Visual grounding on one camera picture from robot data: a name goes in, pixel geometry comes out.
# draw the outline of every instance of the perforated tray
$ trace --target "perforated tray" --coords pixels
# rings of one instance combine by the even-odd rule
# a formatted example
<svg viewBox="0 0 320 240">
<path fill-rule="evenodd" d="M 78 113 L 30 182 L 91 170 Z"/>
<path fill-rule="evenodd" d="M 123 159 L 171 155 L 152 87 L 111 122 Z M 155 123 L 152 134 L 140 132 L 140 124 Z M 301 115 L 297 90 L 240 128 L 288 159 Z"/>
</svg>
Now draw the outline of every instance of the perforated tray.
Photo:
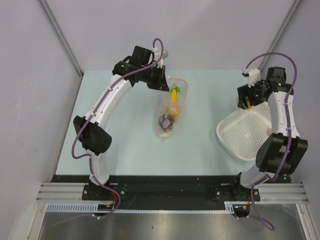
<svg viewBox="0 0 320 240">
<path fill-rule="evenodd" d="M 222 146 L 236 159 L 253 161 L 272 133 L 271 112 L 266 102 L 249 110 L 238 109 L 216 127 Z"/>
</svg>

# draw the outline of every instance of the yellow object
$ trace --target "yellow object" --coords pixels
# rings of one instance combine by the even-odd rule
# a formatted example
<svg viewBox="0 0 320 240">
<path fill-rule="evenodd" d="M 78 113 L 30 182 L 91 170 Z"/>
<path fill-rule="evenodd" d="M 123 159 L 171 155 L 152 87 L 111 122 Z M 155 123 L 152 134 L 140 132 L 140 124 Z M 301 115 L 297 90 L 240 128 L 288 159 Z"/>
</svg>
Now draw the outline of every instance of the yellow object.
<svg viewBox="0 0 320 240">
<path fill-rule="evenodd" d="M 248 104 L 248 108 L 246 110 L 252 109 L 253 106 L 251 106 L 251 104 L 250 104 L 249 97 L 246 96 L 245 100 L 246 100 L 246 104 Z M 236 103 L 237 104 L 239 103 L 239 97 L 237 97 Z"/>
<path fill-rule="evenodd" d="M 180 88 L 176 86 L 170 90 L 170 93 L 171 93 L 171 101 L 176 104 L 178 101 L 178 93 L 180 93 Z M 169 108 L 168 112 L 173 117 L 174 120 L 176 120 L 177 116 L 180 114 L 180 111 L 176 105 L 173 105 L 173 107 Z"/>
<path fill-rule="evenodd" d="M 171 89 L 170 93 L 171 101 L 176 104 L 178 100 L 178 93 L 180 93 L 180 88 L 176 86 L 175 88 Z"/>
</svg>

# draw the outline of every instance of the metal frame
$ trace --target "metal frame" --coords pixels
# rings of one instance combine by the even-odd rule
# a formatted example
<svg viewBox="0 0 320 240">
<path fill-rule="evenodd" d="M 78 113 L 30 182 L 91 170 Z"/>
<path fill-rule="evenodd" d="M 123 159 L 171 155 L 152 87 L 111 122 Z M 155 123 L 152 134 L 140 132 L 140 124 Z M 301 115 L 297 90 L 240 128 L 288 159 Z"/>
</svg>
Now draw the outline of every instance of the metal frame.
<svg viewBox="0 0 320 240">
<path fill-rule="evenodd" d="M 40 187 L 36 199 L 37 209 L 30 230 L 29 240 L 37 240 L 40 234 L 45 212 L 88 213 L 96 209 L 100 201 L 83 201 L 82 194 L 86 183 L 46 182 Z M 259 187 L 260 204 L 296 204 L 300 221 L 307 240 L 319 239 L 319 232 L 314 225 L 312 211 L 302 183 L 264 183 Z M 118 210 L 115 213 L 170 213 L 170 214 L 228 214 L 233 212 L 232 204 L 225 202 L 225 210 L 218 211 L 163 211 L 163 210 Z"/>
<path fill-rule="evenodd" d="M 86 183 L 46 182 L 40 187 L 36 198 L 38 203 L 101 203 L 82 200 Z M 264 183 L 259 187 L 261 201 L 256 204 L 308 204 L 302 183 Z M 226 204 L 246 204 L 248 202 L 227 201 Z"/>
<path fill-rule="evenodd" d="M 281 39 L 283 38 L 286 30 L 288 29 L 290 23 L 292 22 L 294 16 L 296 15 L 296 13 L 298 12 L 299 7 L 301 6 L 303 0 L 295 0 L 294 3 L 292 3 L 290 10 L 288 11 L 288 13 L 286 14 L 280 28 L 278 29 L 278 32 L 276 33 L 274 39 L 272 40 L 272 43 L 270 45 L 270 47 L 268 48 L 268 50 L 266 51 L 267 53 L 272 53 L 274 52 Z M 259 69 L 262 72 L 264 70 L 264 68 L 266 67 L 269 59 L 270 59 L 270 55 L 265 56 L 261 62 L 261 64 L 259 65 Z"/>
<path fill-rule="evenodd" d="M 81 71 L 79 63 L 78 63 L 74 53 L 72 52 L 72 50 L 67 42 L 67 39 L 65 38 L 63 32 L 61 31 L 61 29 L 57 23 L 57 20 L 55 19 L 55 16 L 53 15 L 52 11 L 50 10 L 50 7 L 49 7 L 47 1 L 46 0 L 37 0 L 37 2 L 39 3 L 40 8 L 43 11 L 43 14 L 45 15 L 46 19 L 48 20 L 49 24 L 51 25 L 54 34 L 58 38 L 58 41 L 61 43 L 63 50 L 65 51 L 66 55 L 70 59 L 74 69 L 79 74 L 79 76 L 82 77 L 84 75 L 84 73 Z"/>
<path fill-rule="evenodd" d="M 312 215 L 310 204 L 297 204 L 301 224 L 304 230 L 304 234 L 307 240 L 319 239 L 319 230 L 314 224 L 314 218 Z"/>
</svg>

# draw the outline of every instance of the white basket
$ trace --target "white basket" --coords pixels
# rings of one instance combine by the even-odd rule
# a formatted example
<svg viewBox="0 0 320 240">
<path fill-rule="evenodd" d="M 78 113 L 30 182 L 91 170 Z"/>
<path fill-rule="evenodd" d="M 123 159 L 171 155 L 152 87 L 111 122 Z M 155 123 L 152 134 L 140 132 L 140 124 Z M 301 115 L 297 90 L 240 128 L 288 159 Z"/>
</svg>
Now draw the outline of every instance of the white basket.
<svg viewBox="0 0 320 240">
<path fill-rule="evenodd" d="M 266 102 L 252 109 L 238 109 L 216 126 L 222 146 L 236 159 L 253 161 L 272 133 L 271 112 Z"/>
</svg>

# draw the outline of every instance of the metal floor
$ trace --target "metal floor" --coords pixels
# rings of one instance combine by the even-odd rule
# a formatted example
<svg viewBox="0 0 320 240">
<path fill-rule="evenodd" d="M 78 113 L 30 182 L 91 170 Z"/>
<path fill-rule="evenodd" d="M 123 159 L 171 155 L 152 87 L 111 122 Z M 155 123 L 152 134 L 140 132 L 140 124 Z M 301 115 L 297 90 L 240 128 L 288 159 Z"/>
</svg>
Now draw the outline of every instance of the metal floor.
<svg viewBox="0 0 320 240">
<path fill-rule="evenodd" d="M 39 240 L 305 240 L 295 204 L 259 205 L 275 231 L 256 219 L 237 221 L 230 214 L 114 213 L 106 219 L 80 217 L 50 226 L 79 213 L 47 212 Z"/>
</svg>

